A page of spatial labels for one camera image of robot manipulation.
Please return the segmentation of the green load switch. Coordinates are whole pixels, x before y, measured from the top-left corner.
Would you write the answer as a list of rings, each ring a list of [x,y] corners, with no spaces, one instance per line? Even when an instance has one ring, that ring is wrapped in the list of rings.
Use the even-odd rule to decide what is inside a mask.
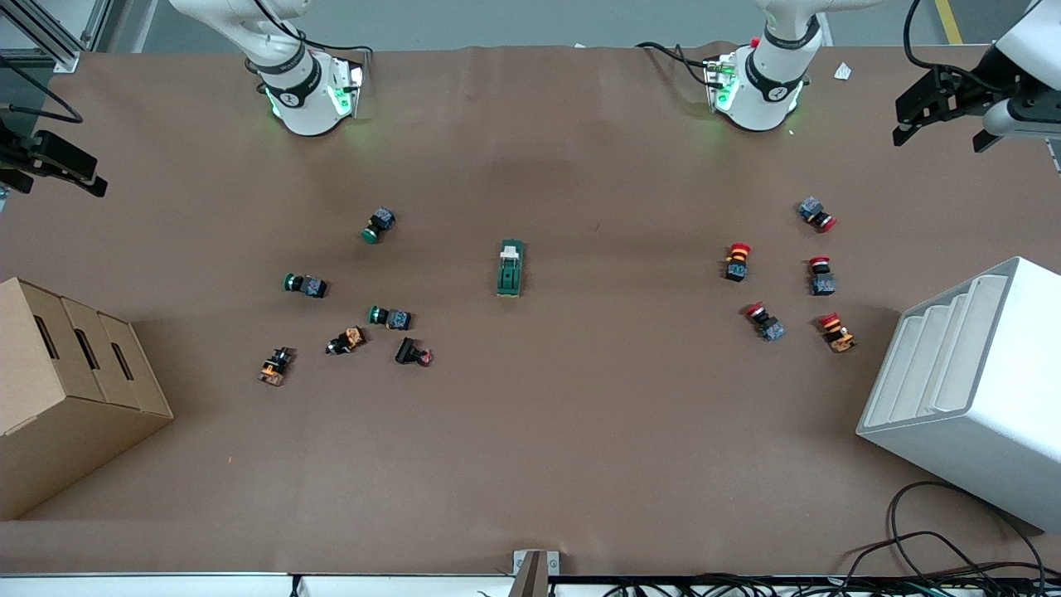
[[[522,240],[509,238],[501,242],[497,266],[497,296],[519,298],[524,257],[526,257],[526,245]]]

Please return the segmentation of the red orange emergency stop button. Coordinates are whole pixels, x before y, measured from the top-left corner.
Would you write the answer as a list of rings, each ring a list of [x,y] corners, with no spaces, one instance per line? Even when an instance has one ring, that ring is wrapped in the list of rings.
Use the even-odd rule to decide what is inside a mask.
[[[817,322],[822,331],[823,340],[827,341],[827,346],[834,354],[841,354],[856,347],[857,343],[854,336],[845,328],[837,311],[819,317]]]

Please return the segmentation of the brown cardboard box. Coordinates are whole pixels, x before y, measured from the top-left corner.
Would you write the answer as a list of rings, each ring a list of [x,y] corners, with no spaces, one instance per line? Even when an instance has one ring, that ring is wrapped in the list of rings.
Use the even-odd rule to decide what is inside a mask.
[[[17,277],[0,283],[0,522],[173,419],[129,322]]]

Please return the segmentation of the white slotted rack box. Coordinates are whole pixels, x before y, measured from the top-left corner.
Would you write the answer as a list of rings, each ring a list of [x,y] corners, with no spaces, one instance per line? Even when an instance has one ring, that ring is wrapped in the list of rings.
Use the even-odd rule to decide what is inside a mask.
[[[1061,274],[1016,256],[903,311],[856,432],[1061,534]]]

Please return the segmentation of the brown paper table cover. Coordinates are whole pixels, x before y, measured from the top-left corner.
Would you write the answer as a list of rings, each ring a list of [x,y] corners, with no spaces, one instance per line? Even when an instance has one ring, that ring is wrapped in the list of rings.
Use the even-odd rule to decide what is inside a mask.
[[[575,574],[841,570],[925,477],[855,434],[899,314],[1016,254],[1061,271],[1045,144],[977,154],[960,119],[895,148],[917,76],[894,48],[829,49],[786,128],[745,133],[647,51],[380,52],[371,116],[302,138],[238,56],[83,58],[51,86],[85,121],[53,129],[109,193],[12,197],[0,279],[133,322],[175,420],[0,524],[0,570],[492,573],[526,548]],[[509,238],[519,298],[495,295]],[[429,366],[395,362],[403,337]]]

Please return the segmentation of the white table edge rail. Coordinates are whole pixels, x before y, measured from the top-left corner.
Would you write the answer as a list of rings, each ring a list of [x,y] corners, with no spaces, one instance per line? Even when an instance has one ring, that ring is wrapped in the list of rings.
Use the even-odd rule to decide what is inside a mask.
[[[507,597],[504,575],[0,575],[0,597]]]

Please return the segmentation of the grey metal table bracket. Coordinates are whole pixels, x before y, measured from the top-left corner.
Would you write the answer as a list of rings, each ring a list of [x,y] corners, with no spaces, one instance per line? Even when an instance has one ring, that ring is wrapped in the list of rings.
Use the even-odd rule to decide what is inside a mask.
[[[560,574],[559,551],[514,551],[512,566],[508,597],[557,597],[550,578]]]

